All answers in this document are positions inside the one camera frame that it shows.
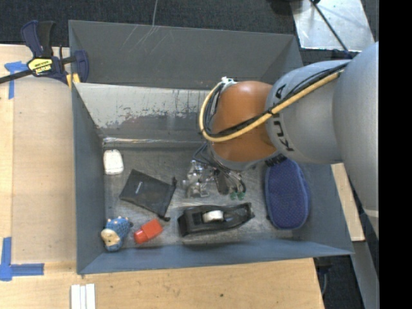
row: bin floor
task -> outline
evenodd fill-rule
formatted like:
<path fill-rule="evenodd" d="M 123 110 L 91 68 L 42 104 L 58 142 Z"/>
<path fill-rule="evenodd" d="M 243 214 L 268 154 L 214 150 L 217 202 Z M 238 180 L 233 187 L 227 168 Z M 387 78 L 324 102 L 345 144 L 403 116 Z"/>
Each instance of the bin floor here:
<path fill-rule="evenodd" d="M 270 239 L 283 238 L 292 239 L 292 232 L 276 230 L 267 220 L 267 209 L 263 196 L 264 176 L 267 166 L 261 164 L 255 169 L 251 169 L 242 174 L 247 187 L 247 193 L 243 200 L 231 200 L 229 195 L 222 196 L 218 193 L 216 184 L 211 181 L 207 190 L 210 194 L 206 198 L 186 198 L 185 190 L 180 182 L 187 177 L 192 154 L 197 148 L 139 148 L 139 149 L 119 149 L 123 157 L 124 172 L 118 175 L 105 175 L 105 195 L 106 195 L 106 218 L 116 218 L 117 216 L 128 217 L 133 223 L 131 232 L 124 242 L 127 247 L 158 247 L 164 245 L 179 244 L 210 244 L 210 243 L 233 243 L 250 239 Z M 173 194 L 166 216 L 170 221 L 160 220 L 163 232 L 148 241 L 138 245 L 133 239 L 134 231 L 157 215 L 144 208 L 119 199 L 123 187 L 132 169 L 136 169 L 149 176 L 157 178 L 163 182 L 171 184 L 173 177 L 178 180 L 177 188 Z M 239 228 L 215 232 L 212 234 L 192 234 L 181 237 L 178 230 L 177 219 L 182 215 L 186 207 L 194 205 L 237 205 L 239 203 L 250 202 L 255 217 Z"/>

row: wooden table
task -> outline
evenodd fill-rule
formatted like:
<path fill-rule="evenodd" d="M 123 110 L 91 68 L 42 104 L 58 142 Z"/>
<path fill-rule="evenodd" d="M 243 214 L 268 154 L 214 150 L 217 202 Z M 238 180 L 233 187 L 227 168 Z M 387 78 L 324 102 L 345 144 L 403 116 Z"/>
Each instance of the wooden table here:
<path fill-rule="evenodd" d="M 30 58 L 25 46 L 0 45 L 0 77 L 6 62 Z M 43 276 L 0 282 L 1 308 L 69 308 L 70 286 L 90 283 L 98 309 L 324 308 L 310 258 L 77 275 L 69 88 L 28 76 L 9 100 L 0 85 L 0 125 L 0 240 L 12 237 L 12 263 L 44 263 Z M 347 176 L 339 165 L 333 172 L 352 239 L 361 240 Z"/>

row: black floor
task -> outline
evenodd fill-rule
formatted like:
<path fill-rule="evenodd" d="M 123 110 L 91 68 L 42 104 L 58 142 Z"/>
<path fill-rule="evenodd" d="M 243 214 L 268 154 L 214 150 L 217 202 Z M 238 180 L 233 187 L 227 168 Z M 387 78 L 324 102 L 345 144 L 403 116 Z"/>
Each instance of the black floor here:
<path fill-rule="evenodd" d="M 378 41 L 379 0 L 361 1 Z M 57 23 L 51 37 L 53 46 L 69 46 L 70 19 L 296 34 L 286 0 L 0 0 L 0 11 L 3 44 L 21 44 L 21 26 L 32 19 Z M 301 50 L 301 55 L 304 64 L 342 57 L 341 52 L 314 50 Z M 371 238 L 379 271 L 379 244 Z M 330 263 L 326 309 L 363 309 L 350 258 L 332 257 Z"/>

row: tape roll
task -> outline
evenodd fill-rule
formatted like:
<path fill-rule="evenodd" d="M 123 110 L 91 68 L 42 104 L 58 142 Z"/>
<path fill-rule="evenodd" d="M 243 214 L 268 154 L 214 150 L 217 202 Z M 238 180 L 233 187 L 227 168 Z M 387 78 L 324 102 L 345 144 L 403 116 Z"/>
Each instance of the tape roll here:
<path fill-rule="evenodd" d="M 223 217 L 223 211 L 210 211 L 202 215 L 203 222 L 215 222 L 215 221 L 225 221 Z"/>

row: gray bin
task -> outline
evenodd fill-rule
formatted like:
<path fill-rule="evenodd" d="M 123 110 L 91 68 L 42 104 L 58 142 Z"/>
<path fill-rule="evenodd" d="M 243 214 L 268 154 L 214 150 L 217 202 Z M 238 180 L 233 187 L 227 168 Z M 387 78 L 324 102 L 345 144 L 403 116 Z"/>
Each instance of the gray bin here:
<path fill-rule="evenodd" d="M 244 173 L 243 201 L 221 196 L 213 183 L 207 198 L 174 192 L 164 231 L 137 245 L 133 232 L 156 217 L 119 200 L 132 169 L 171 183 L 185 178 L 203 143 L 197 115 L 223 76 L 274 83 L 302 66 L 294 36 L 134 24 L 70 21 L 70 48 L 89 55 L 87 83 L 73 89 L 77 272 L 92 274 L 154 268 L 202 267 L 353 252 L 329 165 L 301 164 L 309 184 L 310 215 L 298 230 L 276 230 L 266 219 L 265 165 Z M 102 155 L 118 149 L 124 172 L 105 175 Z M 238 229 L 179 236 L 177 217 L 191 205 L 249 201 L 255 218 Z M 118 252 L 100 238 L 107 218 L 127 216 L 134 226 Z"/>

